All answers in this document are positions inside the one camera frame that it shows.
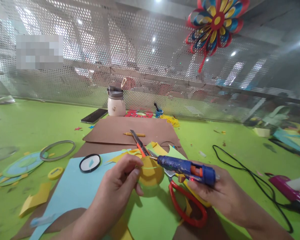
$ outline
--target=orange utility knife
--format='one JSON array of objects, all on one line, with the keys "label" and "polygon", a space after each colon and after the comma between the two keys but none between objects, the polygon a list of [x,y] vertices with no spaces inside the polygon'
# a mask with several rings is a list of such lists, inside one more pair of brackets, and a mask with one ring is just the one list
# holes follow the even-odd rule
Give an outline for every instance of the orange utility knife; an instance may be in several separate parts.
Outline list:
[{"label": "orange utility knife", "polygon": [[143,143],[141,142],[141,140],[139,139],[139,137],[137,136],[137,134],[133,130],[131,130],[131,129],[130,129],[130,132],[132,133],[132,136],[133,136],[134,140],[137,143],[137,147],[140,150],[142,157],[150,156],[151,154],[148,152],[148,150],[146,149],[146,147],[143,145]]}]

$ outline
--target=scissors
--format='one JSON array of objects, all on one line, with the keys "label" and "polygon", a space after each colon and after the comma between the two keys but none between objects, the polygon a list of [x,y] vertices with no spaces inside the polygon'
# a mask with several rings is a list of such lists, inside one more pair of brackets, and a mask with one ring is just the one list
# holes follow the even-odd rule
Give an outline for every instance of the scissors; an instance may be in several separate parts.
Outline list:
[{"label": "scissors", "polygon": [[[151,150],[149,150],[149,153],[151,154],[151,156],[157,157],[156,154],[154,154]],[[176,175],[175,172],[167,170],[164,168],[164,172],[166,173],[166,175],[169,178],[169,191],[170,191],[170,195],[171,195],[171,199],[174,205],[174,208],[176,209],[176,211],[178,212],[178,214],[183,218],[184,221],[186,221],[187,223],[189,223],[190,225],[197,227],[197,228],[202,228],[206,222],[207,222],[207,211],[204,208],[204,206],[189,192],[187,192],[186,190],[184,190],[182,187],[178,186],[173,180],[173,176]],[[197,207],[200,209],[201,213],[202,213],[202,218],[200,220],[194,219],[194,218],[190,218],[189,216],[187,216],[187,214],[181,209],[181,207],[179,206],[176,196],[174,195],[174,191],[173,189],[177,190],[178,192],[182,193],[186,198],[188,198],[189,200],[191,200],[192,202],[194,202]]]}]

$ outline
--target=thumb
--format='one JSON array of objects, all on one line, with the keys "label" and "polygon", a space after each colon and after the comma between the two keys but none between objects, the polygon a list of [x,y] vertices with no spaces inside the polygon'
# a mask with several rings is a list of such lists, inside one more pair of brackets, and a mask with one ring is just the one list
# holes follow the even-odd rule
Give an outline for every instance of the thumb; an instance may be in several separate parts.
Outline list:
[{"label": "thumb", "polygon": [[132,170],[132,172],[127,176],[126,181],[121,187],[124,193],[127,193],[128,195],[131,194],[132,190],[134,189],[137,183],[139,175],[140,175],[140,168],[135,168],[134,170]]},{"label": "thumb", "polygon": [[208,187],[205,184],[198,183],[197,181],[189,181],[189,188],[199,195],[203,200],[210,202],[212,205],[217,203],[218,192]]}]

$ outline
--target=pink device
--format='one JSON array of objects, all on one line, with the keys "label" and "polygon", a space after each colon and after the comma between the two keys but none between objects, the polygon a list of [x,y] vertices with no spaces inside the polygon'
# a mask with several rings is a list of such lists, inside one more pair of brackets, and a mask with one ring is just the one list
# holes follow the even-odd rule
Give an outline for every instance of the pink device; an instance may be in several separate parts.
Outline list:
[{"label": "pink device", "polygon": [[300,203],[300,191],[292,189],[287,182],[291,179],[286,176],[277,175],[269,178],[269,181],[291,202],[298,201]]}]

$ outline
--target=blue glue gun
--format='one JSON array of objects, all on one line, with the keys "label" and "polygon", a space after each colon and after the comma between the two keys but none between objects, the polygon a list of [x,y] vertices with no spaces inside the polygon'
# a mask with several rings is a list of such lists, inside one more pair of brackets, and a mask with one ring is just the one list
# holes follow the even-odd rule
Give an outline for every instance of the blue glue gun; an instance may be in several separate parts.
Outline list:
[{"label": "blue glue gun", "polygon": [[178,174],[183,174],[186,176],[186,179],[191,181],[195,180],[197,182],[213,186],[216,180],[220,178],[216,175],[216,172],[212,167],[168,156],[151,156],[151,158],[156,160],[163,168]]}]

